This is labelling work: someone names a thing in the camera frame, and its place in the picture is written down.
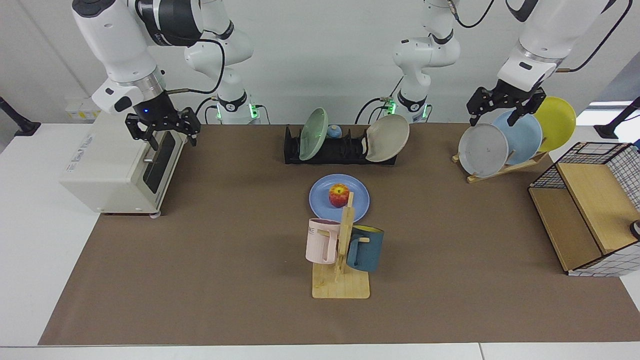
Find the mug handle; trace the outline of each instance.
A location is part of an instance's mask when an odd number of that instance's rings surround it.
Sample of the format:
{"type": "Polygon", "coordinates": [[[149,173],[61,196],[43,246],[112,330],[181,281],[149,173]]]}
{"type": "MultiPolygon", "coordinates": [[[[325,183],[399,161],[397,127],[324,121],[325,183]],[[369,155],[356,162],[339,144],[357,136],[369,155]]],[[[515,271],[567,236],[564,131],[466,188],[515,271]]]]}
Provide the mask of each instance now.
{"type": "Polygon", "coordinates": [[[338,233],[332,230],[329,230],[328,232],[329,232],[329,243],[327,244],[327,247],[324,248],[324,252],[322,255],[322,259],[325,263],[329,262],[329,250],[330,249],[335,250],[336,244],[338,243],[338,233]]]}
{"type": "Polygon", "coordinates": [[[354,242],[354,241],[355,241],[356,244],[353,247],[353,250],[355,250],[354,251],[355,254],[353,254],[353,257],[355,258],[353,264],[355,266],[357,266],[358,265],[358,249],[360,248],[360,246],[359,246],[360,243],[370,243],[371,239],[366,237],[366,236],[356,235],[356,236],[352,236],[351,237],[351,242],[354,242]]]}

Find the dark blue mug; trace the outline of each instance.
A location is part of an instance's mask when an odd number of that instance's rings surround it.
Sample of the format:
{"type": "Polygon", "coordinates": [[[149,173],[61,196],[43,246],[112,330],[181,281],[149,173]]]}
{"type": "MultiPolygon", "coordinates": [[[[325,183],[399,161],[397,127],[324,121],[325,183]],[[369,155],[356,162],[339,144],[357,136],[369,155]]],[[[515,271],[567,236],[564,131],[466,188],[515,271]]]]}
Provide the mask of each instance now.
{"type": "Polygon", "coordinates": [[[382,238],[385,232],[371,226],[354,225],[347,255],[347,265],[360,271],[373,272],[378,268],[382,238]]]}

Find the wooden base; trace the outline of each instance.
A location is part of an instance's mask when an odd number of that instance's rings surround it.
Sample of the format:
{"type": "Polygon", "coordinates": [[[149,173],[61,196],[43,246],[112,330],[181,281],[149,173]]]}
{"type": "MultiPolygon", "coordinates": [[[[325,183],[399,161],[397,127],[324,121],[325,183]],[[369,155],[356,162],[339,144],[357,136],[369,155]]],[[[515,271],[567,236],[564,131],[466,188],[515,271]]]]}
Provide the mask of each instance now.
{"type": "Polygon", "coordinates": [[[529,188],[529,193],[565,271],[602,257],[567,189],[529,188]]]}
{"type": "MultiPolygon", "coordinates": [[[[544,157],[545,155],[547,155],[548,152],[539,152],[537,153],[533,158],[521,163],[521,164],[517,164],[517,165],[505,165],[500,171],[498,171],[497,173],[495,173],[495,175],[492,176],[488,176],[488,177],[477,177],[475,175],[471,175],[467,177],[467,182],[469,184],[472,183],[477,183],[478,181],[482,181],[482,180],[487,180],[487,179],[491,179],[492,177],[496,177],[496,176],[500,176],[500,175],[504,175],[504,174],[508,174],[512,171],[517,171],[517,170],[522,170],[523,168],[528,168],[528,167],[532,167],[537,165],[544,157]]],[[[452,158],[451,161],[453,161],[454,163],[457,163],[460,161],[460,154],[455,154],[452,158]]]]}
{"type": "Polygon", "coordinates": [[[556,165],[602,254],[636,243],[629,225],[640,214],[607,165],[556,165]]]}
{"type": "Polygon", "coordinates": [[[369,273],[343,265],[342,273],[336,264],[314,264],[312,296],[314,299],[368,299],[369,273]]]}

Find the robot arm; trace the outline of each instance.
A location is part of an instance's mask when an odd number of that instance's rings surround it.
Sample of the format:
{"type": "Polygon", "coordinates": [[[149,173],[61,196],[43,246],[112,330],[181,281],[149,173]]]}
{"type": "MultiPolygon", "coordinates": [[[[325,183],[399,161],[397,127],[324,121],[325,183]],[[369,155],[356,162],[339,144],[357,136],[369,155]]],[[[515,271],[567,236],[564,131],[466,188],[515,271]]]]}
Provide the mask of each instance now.
{"type": "Polygon", "coordinates": [[[394,98],[396,114],[408,122],[424,118],[431,86],[431,77],[424,69],[449,66],[460,57],[460,43],[453,37],[453,17],[447,0],[424,1],[422,26],[429,33],[427,37],[402,40],[394,51],[394,61],[404,74],[394,98]]]}
{"type": "Polygon", "coordinates": [[[154,132],[164,130],[187,134],[195,145],[200,122],[191,108],[174,108],[133,13],[156,44],[193,45],[202,35],[198,0],[137,0],[129,6],[126,0],[74,0],[72,9],[87,44],[108,75],[92,95],[95,103],[112,114],[133,107],[137,116],[127,117],[127,128],[134,139],[149,141],[155,149],[154,132]]]}
{"type": "Polygon", "coordinates": [[[510,126],[522,115],[536,112],[546,97],[542,82],[612,4],[611,0],[525,0],[519,10],[509,7],[516,19],[525,22],[524,30],[498,72],[495,88],[478,88],[467,103],[471,125],[497,108],[515,108],[510,126]]]}
{"type": "Polygon", "coordinates": [[[216,40],[224,49],[223,63],[220,50],[210,42],[198,43],[184,50],[189,66],[216,81],[223,71],[218,87],[218,116],[223,124],[249,124],[257,120],[257,111],[238,73],[229,68],[251,58],[253,44],[249,36],[236,28],[229,19],[223,0],[202,0],[204,36],[216,40]]]}

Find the wooden mug stand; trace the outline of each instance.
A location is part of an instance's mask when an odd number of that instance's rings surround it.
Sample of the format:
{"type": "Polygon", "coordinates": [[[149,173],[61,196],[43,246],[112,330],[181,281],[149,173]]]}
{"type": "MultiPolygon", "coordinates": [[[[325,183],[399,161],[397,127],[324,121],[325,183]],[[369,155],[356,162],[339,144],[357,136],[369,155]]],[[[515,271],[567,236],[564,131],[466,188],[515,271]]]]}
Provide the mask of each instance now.
{"type": "Polygon", "coordinates": [[[351,240],[351,230],[355,217],[353,192],[349,194],[347,206],[342,209],[340,234],[338,235],[338,256],[334,264],[314,263],[312,296],[314,299],[368,299],[369,273],[347,266],[347,252],[351,240]]]}
{"type": "MultiPolygon", "coordinates": [[[[542,143],[545,143],[545,141],[547,140],[547,138],[542,139],[542,143]]],[[[509,161],[509,159],[511,159],[511,157],[515,154],[515,150],[511,151],[511,153],[509,154],[509,156],[507,157],[507,161],[509,161]]],[[[517,171],[517,170],[522,170],[523,168],[528,168],[528,167],[532,167],[534,165],[537,165],[538,163],[540,163],[540,161],[542,161],[542,159],[548,154],[548,151],[545,152],[541,152],[538,151],[531,159],[521,163],[521,164],[517,164],[517,165],[504,165],[502,167],[502,169],[500,171],[498,171],[497,173],[495,173],[492,176],[488,176],[488,177],[477,177],[476,174],[471,174],[470,176],[467,177],[467,182],[469,184],[472,183],[477,183],[478,181],[482,181],[482,180],[487,180],[487,179],[491,179],[492,177],[496,177],[496,176],[500,176],[500,175],[504,175],[504,174],[508,174],[510,172],[513,171],[517,171]]],[[[455,154],[452,158],[451,161],[453,161],[454,163],[458,163],[460,162],[460,153],[455,154]]]]}

